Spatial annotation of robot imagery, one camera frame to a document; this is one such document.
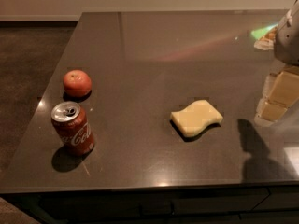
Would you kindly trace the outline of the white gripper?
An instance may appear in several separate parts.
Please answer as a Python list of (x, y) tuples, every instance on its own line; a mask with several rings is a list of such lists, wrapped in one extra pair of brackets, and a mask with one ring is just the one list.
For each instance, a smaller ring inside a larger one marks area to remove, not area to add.
[[(289, 65), (299, 65), (299, 0), (281, 18), (274, 44), (275, 57)], [(263, 96), (256, 108), (254, 122), (263, 127), (276, 123), (299, 99), (299, 67), (285, 66), (270, 73), (263, 86)]]

